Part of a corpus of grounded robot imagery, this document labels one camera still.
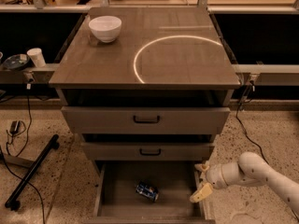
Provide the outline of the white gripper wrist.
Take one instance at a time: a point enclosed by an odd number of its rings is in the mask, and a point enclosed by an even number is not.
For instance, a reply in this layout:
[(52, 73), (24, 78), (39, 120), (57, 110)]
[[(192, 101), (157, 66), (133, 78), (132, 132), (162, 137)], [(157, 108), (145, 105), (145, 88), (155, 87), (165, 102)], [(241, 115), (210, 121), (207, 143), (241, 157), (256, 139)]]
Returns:
[(206, 173), (206, 181), (201, 183), (199, 189), (190, 197), (192, 203), (199, 203), (207, 198), (214, 189), (224, 189), (225, 180), (222, 175), (221, 165), (213, 165), (209, 167), (209, 161), (196, 163), (195, 169), (201, 173)]

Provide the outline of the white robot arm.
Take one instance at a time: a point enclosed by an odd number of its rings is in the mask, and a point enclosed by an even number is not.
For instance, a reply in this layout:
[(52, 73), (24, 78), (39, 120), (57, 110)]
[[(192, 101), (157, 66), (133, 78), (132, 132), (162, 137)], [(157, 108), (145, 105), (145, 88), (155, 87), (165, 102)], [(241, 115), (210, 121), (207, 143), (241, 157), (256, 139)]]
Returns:
[(255, 187), (266, 185), (299, 216), (299, 184), (274, 170), (261, 156), (253, 152), (242, 153), (238, 160), (224, 164), (195, 164), (195, 169), (204, 175), (197, 191), (190, 197), (199, 203), (214, 189), (229, 186)]

